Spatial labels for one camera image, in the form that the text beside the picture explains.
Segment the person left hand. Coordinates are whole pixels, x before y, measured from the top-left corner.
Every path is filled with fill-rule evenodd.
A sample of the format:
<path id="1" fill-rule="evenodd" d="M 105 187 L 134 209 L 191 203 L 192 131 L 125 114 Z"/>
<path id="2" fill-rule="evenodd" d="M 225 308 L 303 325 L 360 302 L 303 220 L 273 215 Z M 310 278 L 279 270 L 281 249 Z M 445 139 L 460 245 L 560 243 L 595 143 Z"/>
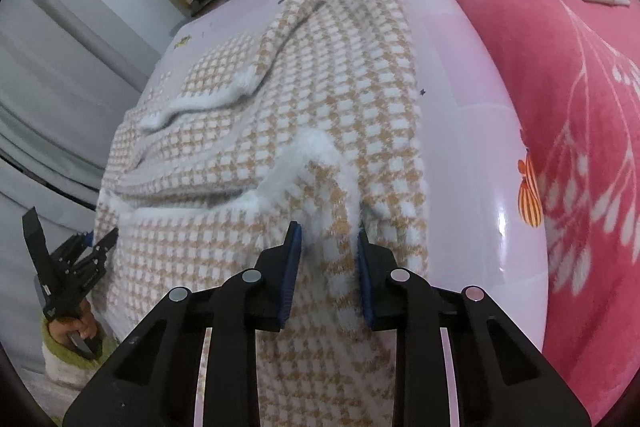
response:
<path id="1" fill-rule="evenodd" d="M 79 303 L 76 317 L 60 317 L 48 324 L 50 336 L 60 345 L 75 347 L 70 334 L 77 333 L 81 339 L 93 339 L 99 334 L 100 324 L 94 317 L 90 303 L 84 299 Z"/>

